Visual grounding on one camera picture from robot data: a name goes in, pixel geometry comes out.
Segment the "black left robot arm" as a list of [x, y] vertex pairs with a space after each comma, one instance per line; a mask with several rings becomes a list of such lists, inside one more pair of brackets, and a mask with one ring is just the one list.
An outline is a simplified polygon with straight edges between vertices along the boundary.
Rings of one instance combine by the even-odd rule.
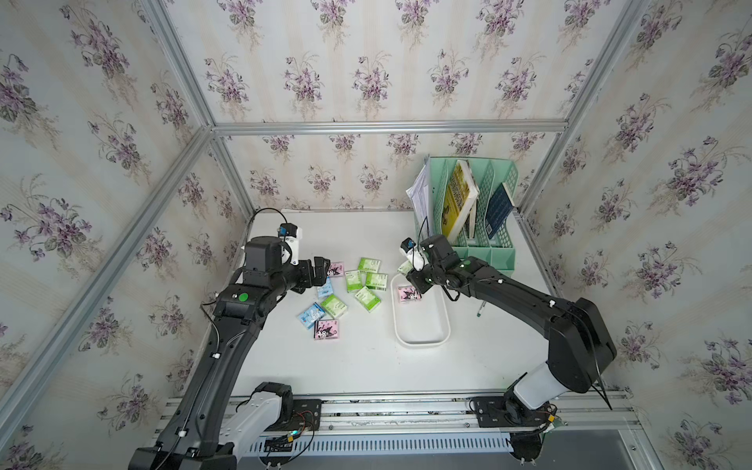
[[275, 236], [244, 246], [244, 260], [213, 304], [213, 339], [184, 397], [154, 446], [135, 450], [131, 469], [234, 469], [268, 428], [295, 415], [290, 386], [264, 382], [230, 419], [224, 418], [242, 365], [268, 315], [288, 292], [321, 287], [327, 258], [299, 258], [297, 226], [283, 223]]

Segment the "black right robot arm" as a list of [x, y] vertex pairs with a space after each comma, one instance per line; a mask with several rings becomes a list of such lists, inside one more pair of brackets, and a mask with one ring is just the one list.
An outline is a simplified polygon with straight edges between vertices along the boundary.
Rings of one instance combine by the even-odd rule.
[[425, 294], [440, 287], [446, 295], [480, 300], [533, 328], [548, 341], [546, 361], [521, 376], [505, 393], [504, 406], [518, 415], [541, 410], [566, 392], [584, 394], [602, 383], [617, 348], [598, 307], [542, 293], [493, 268], [485, 260], [462, 258], [443, 235], [401, 248], [413, 264], [409, 283]]

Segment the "green tissue pack bottom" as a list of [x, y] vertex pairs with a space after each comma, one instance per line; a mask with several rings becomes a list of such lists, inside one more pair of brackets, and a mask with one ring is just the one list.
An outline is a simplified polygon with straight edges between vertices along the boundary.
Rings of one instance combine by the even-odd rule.
[[407, 276], [411, 270], [413, 270], [413, 265], [409, 260], [403, 262], [398, 268], [398, 272], [404, 276]]

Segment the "green tissue pack top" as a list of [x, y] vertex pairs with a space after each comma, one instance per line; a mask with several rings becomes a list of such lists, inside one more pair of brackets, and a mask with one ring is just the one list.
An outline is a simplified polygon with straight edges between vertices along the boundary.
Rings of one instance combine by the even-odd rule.
[[363, 273], [379, 273], [381, 260], [377, 258], [361, 258], [358, 262], [358, 270]]

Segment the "white plastic storage box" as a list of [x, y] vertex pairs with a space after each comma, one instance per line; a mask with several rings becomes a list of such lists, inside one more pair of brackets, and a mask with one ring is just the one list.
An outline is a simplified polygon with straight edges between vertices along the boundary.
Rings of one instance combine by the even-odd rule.
[[390, 293], [394, 329], [399, 342], [409, 348], [433, 348], [446, 343], [452, 327], [444, 294], [432, 289], [421, 294], [421, 301], [402, 304], [397, 295], [397, 288], [401, 285], [410, 284], [403, 274], [398, 273], [392, 278]]

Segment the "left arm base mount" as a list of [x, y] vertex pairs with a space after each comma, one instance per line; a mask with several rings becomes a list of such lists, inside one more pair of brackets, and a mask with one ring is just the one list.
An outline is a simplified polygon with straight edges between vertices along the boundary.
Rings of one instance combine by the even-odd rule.
[[270, 424], [264, 432], [317, 431], [320, 426], [321, 399], [292, 399], [282, 401], [280, 417]]

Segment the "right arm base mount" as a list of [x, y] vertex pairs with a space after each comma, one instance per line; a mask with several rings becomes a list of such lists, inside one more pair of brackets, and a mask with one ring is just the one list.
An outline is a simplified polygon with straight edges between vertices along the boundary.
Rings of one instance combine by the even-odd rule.
[[499, 397], [475, 397], [469, 409], [481, 428], [513, 430], [546, 429], [556, 417], [558, 408], [547, 401], [538, 409], [528, 409], [514, 394]]

